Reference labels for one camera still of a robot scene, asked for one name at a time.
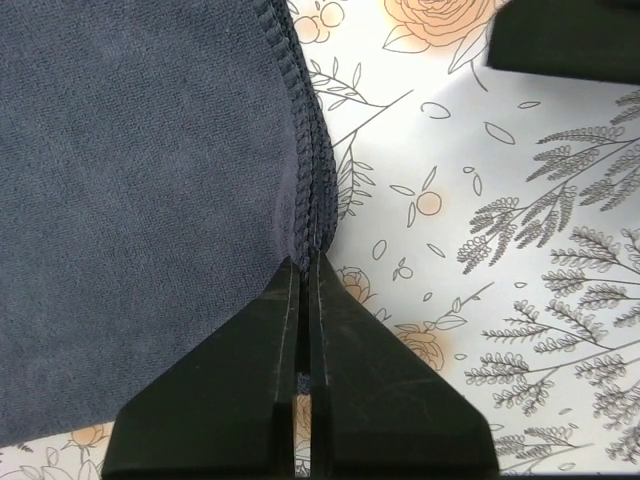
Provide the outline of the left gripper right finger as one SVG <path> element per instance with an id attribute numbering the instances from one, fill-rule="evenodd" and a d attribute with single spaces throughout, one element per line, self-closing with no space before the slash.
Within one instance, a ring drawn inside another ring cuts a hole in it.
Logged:
<path id="1" fill-rule="evenodd" d="M 316 255 L 307 280 L 313 475 L 496 475 L 484 416 Z"/>

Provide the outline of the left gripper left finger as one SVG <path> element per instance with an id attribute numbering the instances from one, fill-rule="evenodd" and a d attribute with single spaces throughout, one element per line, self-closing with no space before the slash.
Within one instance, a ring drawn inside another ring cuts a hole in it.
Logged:
<path id="1" fill-rule="evenodd" d="M 117 414 L 105 475 L 292 475 L 300 273 L 265 290 Z"/>

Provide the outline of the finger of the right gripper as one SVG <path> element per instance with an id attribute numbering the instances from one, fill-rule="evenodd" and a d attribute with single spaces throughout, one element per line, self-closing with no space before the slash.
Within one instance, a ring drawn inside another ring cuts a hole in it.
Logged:
<path id="1" fill-rule="evenodd" d="M 494 17 L 486 64 L 502 71 L 637 84 L 639 3 L 509 1 Z"/>

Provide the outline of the grey blue towel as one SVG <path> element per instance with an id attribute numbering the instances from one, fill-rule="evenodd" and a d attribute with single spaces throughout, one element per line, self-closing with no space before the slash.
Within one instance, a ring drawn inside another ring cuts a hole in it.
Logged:
<path id="1" fill-rule="evenodd" d="M 2 444 L 111 421 L 337 223 L 285 2 L 3 2 Z"/>

